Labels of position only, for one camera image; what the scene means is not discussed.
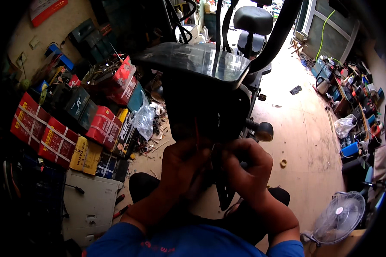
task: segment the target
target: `plastic bag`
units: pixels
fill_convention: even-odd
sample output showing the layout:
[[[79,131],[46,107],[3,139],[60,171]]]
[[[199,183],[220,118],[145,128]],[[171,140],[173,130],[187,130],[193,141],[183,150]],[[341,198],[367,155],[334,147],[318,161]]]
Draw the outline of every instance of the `plastic bag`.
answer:
[[[153,120],[154,120],[154,108],[150,107],[147,97],[144,95],[143,90],[143,105],[138,111],[133,111],[134,118],[130,123],[137,128],[140,135],[142,135],[147,141],[153,136]]]
[[[353,114],[349,114],[348,116],[338,119],[335,121],[335,131],[340,139],[345,138],[349,131],[357,125],[357,118]]]

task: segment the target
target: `hand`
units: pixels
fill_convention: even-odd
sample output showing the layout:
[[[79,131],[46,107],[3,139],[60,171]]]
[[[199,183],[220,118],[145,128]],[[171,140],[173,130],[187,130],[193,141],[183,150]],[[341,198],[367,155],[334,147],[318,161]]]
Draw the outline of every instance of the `hand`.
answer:
[[[244,170],[239,163],[247,162]],[[228,173],[231,186],[250,205],[263,201],[272,171],[273,159],[253,139],[237,139],[222,151],[222,166]]]
[[[166,147],[159,188],[173,197],[185,194],[190,188],[194,173],[209,160],[210,152],[208,148],[197,150],[194,138]]]

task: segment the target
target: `wall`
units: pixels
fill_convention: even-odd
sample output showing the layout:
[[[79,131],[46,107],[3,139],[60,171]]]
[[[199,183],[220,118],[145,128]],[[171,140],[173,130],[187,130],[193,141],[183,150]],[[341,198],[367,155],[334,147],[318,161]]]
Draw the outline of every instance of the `wall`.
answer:
[[[373,85],[376,88],[382,88],[385,98],[386,98],[386,60],[382,55],[380,58],[375,51],[376,41],[373,39],[367,39],[363,45],[362,50],[365,54],[366,64],[368,65],[368,69],[372,73]],[[379,116],[381,121],[384,122],[384,109],[385,109],[385,100],[381,103],[379,107],[379,112],[381,115]],[[382,144],[384,143],[384,135],[380,137],[382,139]]]
[[[49,46],[51,42],[56,42],[60,45],[70,31],[88,18],[91,18],[93,23],[98,26],[88,0],[70,0],[66,6],[55,12],[37,28],[33,27],[30,21],[30,15],[26,13],[14,31],[7,53],[11,61],[16,64],[17,57],[24,51],[27,55],[24,68],[27,78],[31,79],[45,59],[44,53],[46,52],[47,46]],[[40,44],[35,50],[32,50],[29,42],[36,35]],[[62,52],[73,63],[81,59],[77,49],[68,39],[66,39],[65,45],[63,45]]]

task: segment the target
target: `kettle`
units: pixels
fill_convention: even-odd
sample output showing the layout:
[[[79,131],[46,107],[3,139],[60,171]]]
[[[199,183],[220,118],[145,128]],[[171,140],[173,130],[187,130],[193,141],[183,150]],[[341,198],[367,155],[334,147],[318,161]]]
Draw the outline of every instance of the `kettle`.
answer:
[[[326,94],[327,90],[329,89],[329,86],[330,86],[329,79],[325,79],[324,77],[318,77],[316,79],[317,91],[319,91],[319,93],[321,93],[322,95]]]

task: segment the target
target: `seat post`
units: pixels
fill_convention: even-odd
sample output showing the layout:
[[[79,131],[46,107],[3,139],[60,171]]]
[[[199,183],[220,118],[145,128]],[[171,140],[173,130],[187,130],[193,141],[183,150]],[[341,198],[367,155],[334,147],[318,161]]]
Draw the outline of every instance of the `seat post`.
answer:
[[[247,36],[246,46],[244,48],[244,53],[243,53],[243,55],[247,59],[250,59],[250,55],[252,54],[252,44],[253,44],[253,32],[249,31],[249,34]]]

